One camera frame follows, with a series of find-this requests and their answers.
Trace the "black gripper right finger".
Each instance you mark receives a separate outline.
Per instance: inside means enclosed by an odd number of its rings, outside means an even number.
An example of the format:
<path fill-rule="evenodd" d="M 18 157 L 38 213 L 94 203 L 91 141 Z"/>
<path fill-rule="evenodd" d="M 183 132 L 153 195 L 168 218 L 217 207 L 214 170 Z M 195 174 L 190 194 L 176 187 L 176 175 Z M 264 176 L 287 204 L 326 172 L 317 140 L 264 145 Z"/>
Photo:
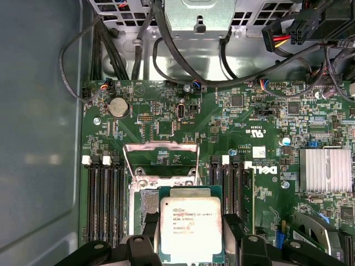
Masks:
<path fill-rule="evenodd" d="M 245 234 L 236 214 L 223 215 L 225 253 L 231 265 L 337 265 L 337 259 L 303 241 L 287 241 L 282 249 L 261 236 Z"/>

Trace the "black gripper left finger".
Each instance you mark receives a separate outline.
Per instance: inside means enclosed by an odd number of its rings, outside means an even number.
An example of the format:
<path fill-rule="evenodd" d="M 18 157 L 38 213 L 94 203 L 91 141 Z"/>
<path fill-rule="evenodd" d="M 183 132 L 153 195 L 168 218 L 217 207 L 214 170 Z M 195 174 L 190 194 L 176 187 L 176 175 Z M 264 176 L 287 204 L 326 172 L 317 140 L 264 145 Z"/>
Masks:
<path fill-rule="evenodd" d="M 57 265 L 160 265 L 154 251 L 159 214 L 148 213 L 143 234 L 127 236 L 115 248 L 105 241 L 91 241 L 68 255 Z"/>

